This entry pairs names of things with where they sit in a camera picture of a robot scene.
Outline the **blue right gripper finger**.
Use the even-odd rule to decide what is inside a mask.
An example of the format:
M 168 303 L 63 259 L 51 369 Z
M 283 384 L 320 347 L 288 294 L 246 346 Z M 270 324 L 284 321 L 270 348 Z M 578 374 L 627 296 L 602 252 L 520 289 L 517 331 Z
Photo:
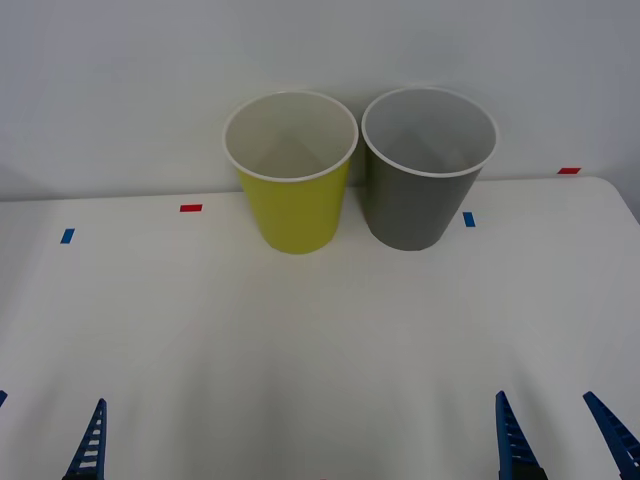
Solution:
M 583 398 L 609 448 L 622 480 L 639 480 L 639 441 L 591 391 Z
M 504 391 L 496 394 L 496 434 L 500 480 L 546 480 Z

